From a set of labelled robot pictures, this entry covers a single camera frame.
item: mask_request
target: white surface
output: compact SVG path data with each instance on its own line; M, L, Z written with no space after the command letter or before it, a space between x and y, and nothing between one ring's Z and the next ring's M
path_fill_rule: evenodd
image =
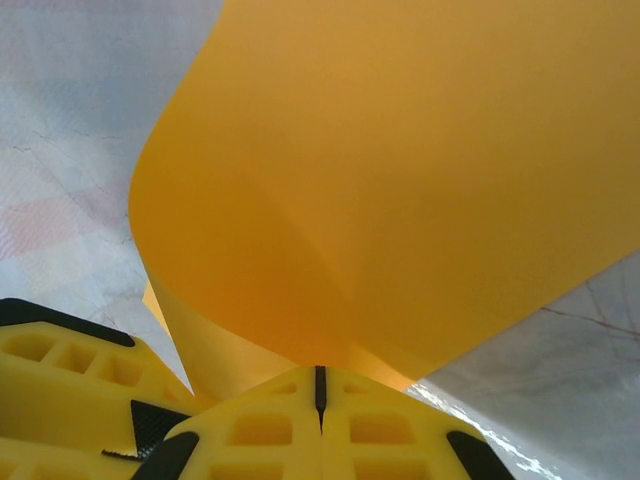
M216 18L205 0L0 3L0 297L124 329L140 302L129 178ZM640 254L410 389L476 422L516 478L640 478Z

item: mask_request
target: yellow foam panel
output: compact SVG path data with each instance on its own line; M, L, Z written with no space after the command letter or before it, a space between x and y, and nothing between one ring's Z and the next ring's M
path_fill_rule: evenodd
M633 251L639 22L630 1L228 0L130 198L196 388L211 328L401 387Z

